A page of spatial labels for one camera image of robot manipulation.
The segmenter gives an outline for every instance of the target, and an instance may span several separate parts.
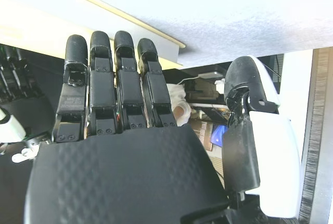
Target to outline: yellow strip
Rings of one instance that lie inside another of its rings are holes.
[[[87,0],[87,1],[89,1],[89,2],[103,8],[103,9],[105,9],[105,10],[111,12],[111,13],[114,13],[114,14],[116,14],[116,15],[118,15],[118,16],[132,22],[132,23],[135,23],[135,24],[137,24],[137,25],[139,25],[139,26],[141,26],[141,27],[143,27],[143,28],[145,28],[145,29],[147,29],[147,30],[149,30],[149,31],[151,31],[151,32],[153,32],[153,33],[155,33],[155,34],[157,34],[157,35],[175,43],[175,44],[177,44],[177,45],[179,45],[180,48],[185,48],[186,47],[186,45],[184,43],[178,41],[177,39],[175,39],[175,38],[161,32],[161,31],[155,29],[154,27],[138,20],[137,18],[135,18],[135,17],[133,17],[133,16],[117,9],[117,8],[112,7],[111,5],[105,3],[101,0]]]
[[[0,4],[4,8],[10,8],[9,13],[0,13],[2,44],[62,59],[65,58],[66,42],[70,35],[81,35],[86,39],[88,46],[90,45],[92,29],[9,0],[0,0]],[[181,67],[164,58],[159,60],[163,69]]]

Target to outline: screw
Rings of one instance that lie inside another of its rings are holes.
[[[65,136],[64,135],[60,135],[59,137],[58,137],[58,141],[63,141],[65,139]]]

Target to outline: white robot part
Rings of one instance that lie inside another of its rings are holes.
[[[249,55],[249,57],[252,58],[252,60],[255,62],[255,65],[257,66],[267,101],[275,103],[277,106],[280,106],[280,101],[278,99],[276,89],[265,66],[256,57],[251,55]]]
[[[290,121],[277,114],[250,112],[260,186],[246,191],[260,197],[267,216],[296,217],[299,210],[300,161]]]
[[[4,120],[6,117],[8,114],[0,108],[0,120]],[[10,115],[6,122],[0,124],[0,142],[2,143],[20,142],[25,135],[24,128],[13,115]]]

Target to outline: white cable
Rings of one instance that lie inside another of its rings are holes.
[[[181,84],[182,82],[186,81],[186,80],[193,80],[193,79],[197,79],[199,77],[191,77],[191,78],[185,78],[182,81],[180,81],[179,83],[177,83],[177,85]]]

